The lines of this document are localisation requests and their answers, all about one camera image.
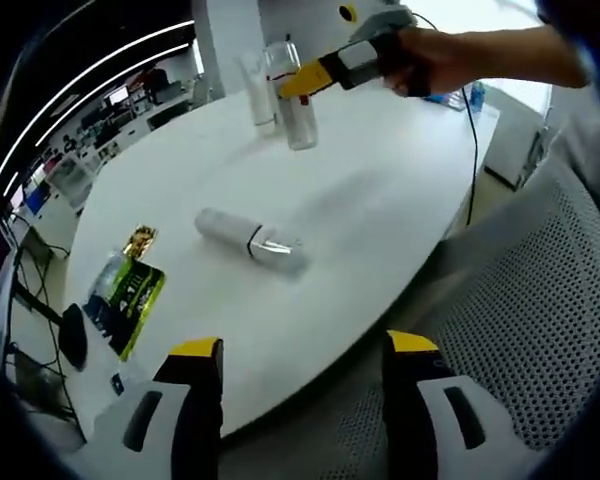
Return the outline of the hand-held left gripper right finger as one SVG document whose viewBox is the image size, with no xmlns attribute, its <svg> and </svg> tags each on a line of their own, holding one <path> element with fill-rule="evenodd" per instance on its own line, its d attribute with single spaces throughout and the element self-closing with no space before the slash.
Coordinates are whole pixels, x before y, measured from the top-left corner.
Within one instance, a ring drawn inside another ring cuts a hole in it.
<svg viewBox="0 0 600 480">
<path fill-rule="evenodd" d="M 384 425 L 390 479 L 525 479 L 536 466 L 504 405 L 423 336 L 386 332 Z"/>
</svg>

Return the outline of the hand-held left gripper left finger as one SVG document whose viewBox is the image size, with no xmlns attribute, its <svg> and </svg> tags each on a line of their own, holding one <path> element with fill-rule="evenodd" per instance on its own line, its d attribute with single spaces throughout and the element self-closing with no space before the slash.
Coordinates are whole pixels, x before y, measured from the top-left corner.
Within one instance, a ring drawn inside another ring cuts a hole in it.
<svg viewBox="0 0 600 480">
<path fill-rule="evenodd" d="M 86 443 L 90 479 L 216 479 L 223 423 L 223 341 L 171 349 L 149 381 L 124 390 Z"/>
</svg>

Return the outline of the person's right hand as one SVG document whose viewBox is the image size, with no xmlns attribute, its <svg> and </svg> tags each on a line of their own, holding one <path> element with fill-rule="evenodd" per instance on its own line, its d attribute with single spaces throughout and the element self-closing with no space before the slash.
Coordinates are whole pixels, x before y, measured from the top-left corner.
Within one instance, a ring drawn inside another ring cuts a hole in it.
<svg viewBox="0 0 600 480">
<path fill-rule="evenodd" d="M 401 53 L 384 60 L 385 85 L 400 97 L 451 93 L 483 73 L 479 52 L 464 34 L 405 28 L 398 32 Z"/>
</svg>

